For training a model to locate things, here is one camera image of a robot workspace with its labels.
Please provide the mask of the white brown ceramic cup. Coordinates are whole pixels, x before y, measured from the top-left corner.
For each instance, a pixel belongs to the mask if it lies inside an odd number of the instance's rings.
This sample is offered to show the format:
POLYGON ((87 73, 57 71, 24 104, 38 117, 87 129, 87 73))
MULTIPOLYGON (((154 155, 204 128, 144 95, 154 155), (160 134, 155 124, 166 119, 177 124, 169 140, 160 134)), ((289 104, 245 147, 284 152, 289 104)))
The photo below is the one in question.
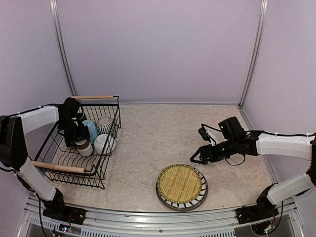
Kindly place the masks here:
POLYGON ((76 148, 82 157, 88 157, 93 154, 94 148, 90 141, 84 139, 75 142, 76 148))

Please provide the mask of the yellow woven bamboo mat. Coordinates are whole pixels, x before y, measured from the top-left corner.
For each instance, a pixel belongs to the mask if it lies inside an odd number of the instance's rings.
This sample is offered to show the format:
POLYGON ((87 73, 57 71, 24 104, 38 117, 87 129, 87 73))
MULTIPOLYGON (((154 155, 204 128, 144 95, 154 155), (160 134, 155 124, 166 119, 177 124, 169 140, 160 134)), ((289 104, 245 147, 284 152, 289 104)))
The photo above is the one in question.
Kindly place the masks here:
POLYGON ((202 177, 190 165, 173 164, 161 171, 156 189, 164 200, 175 204, 186 204, 201 194, 202 177))

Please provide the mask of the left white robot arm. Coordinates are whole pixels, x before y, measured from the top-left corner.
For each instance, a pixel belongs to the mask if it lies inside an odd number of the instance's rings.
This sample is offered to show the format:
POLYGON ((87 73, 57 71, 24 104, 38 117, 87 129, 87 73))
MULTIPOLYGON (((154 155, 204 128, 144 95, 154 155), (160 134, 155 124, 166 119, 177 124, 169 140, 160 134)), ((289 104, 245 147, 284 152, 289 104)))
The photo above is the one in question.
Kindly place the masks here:
POLYGON ((74 117, 79 110, 75 99, 64 104, 41 106, 21 114, 0 118, 0 161, 8 172, 14 172, 20 183, 34 192, 44 205, 43 215, 62 221, 81 222, 86 210, 67 206, 60 190, 49 184, 28 156, 25 135, 48 124, 58 124, 66 135, 75 135, 74 117))

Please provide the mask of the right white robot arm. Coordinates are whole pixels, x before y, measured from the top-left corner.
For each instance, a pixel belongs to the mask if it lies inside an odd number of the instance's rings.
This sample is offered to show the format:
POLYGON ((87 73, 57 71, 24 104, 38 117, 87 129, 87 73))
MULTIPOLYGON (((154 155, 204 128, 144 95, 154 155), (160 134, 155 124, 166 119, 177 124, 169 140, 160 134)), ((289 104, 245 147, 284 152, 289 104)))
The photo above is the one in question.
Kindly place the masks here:
POLYGON ((311 163, 302 171, 286 180, 265 188, 253 206, 252 214, 263 219, 275 209, 275 206, 288 198, 303 194, 316 186, 316 136, 312 134, 268 134, 265 131, 244 130, 224 132, 225 141, 216 145, 205 145, 191 156, 192 163, 208 164, 229 158, 232 155, 276 155, 302 158, 311 163))

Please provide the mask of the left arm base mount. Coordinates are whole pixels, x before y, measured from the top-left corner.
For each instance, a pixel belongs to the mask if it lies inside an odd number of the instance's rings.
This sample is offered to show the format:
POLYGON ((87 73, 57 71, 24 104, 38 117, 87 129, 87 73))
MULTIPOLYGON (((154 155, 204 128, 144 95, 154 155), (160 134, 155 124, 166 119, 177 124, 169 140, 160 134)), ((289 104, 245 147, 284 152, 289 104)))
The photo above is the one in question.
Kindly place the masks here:
POLYGON ((83 225, 85 220, 86 210, 83 208, 77 208, 72 206, 66 206, 65 208, 45 208, 43 215, 51 219, 67 222, 70 224, 83 225))

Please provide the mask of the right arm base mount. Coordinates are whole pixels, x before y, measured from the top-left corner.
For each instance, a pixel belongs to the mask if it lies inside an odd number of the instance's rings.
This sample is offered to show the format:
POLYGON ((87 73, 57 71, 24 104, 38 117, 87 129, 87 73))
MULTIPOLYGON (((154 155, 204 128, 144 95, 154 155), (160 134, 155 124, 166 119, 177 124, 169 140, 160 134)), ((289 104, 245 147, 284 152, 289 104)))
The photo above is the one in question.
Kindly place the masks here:
POLYGON ((242 206, 236 209, 236 214, 238 223, 241 225, 276 217, 279 214, 279 211, 275 206, 266 209, 264 206, 256 204, 251 206, 242 206))

